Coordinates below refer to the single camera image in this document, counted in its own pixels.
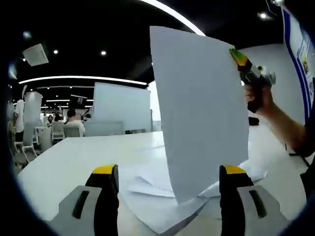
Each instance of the curved light strip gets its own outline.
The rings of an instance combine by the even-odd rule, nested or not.
[[[61,75],[61,76],[40,77],[40,78],[24,80],[24,81],[19,82],[19,84],[25,84],[25,83],[39,81],[39,80],[51,80],[51,79],[91,79],[91,80],[107,80],[107,81],[125,82],[125,83],[138,84],[138,85],[147,85],[147,83],[140,82],[140,81],[107,78],[107,77],[99,77],[99,76],[82,76],[82,75]]]
[[[173,10],[169,6],[166,6],[165,4],[156,0],[140,0],[140,1],[146,2],[147,4],[150,4],[152,6],[155,6],[156,8],[166,12],[167,14],[171,15],[172,17],[182,22],[185,26],[187,26],[196,34],[205,36],[205,34],[200,29],[198,29],[197,26],[195,26],[192,22],[190,22],[188,19],[186,19],[184,16],[182,16],[181,14],[179,14],[177,11]]]

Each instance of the black ceiling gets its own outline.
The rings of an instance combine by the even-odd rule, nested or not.
[[[189,19],[207,36],[246,48],[283,42],[283,20],[279,7],[265,0],[160,0]],[[258,14],[266,12],[270,20]],[[149,26],[191,31],[181,22],[140,0],[90,0],[86,3],[23,6],[17,10],[14,27],[20,37],[14,64],[18,80],[12,82],[13,99],[20,97],[17,82],[46,76],[86,75],[150,83]],[[24,39],[29,31],[31,39]],[[22,61],[22,51],[41,43],[49,63],[31,67]],[[93,98],[93,88],[50,88],[51,86],[93,86],[94,80],[53,79],[27,83],[46,100],[69,99],[70,94]],[[143,85],[115,84],[146,88]]]

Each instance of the whiteboard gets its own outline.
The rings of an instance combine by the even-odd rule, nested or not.
[[[150,92],[146,89],[95,83],[93,120],[122,121],[125,130],[151,131]]]

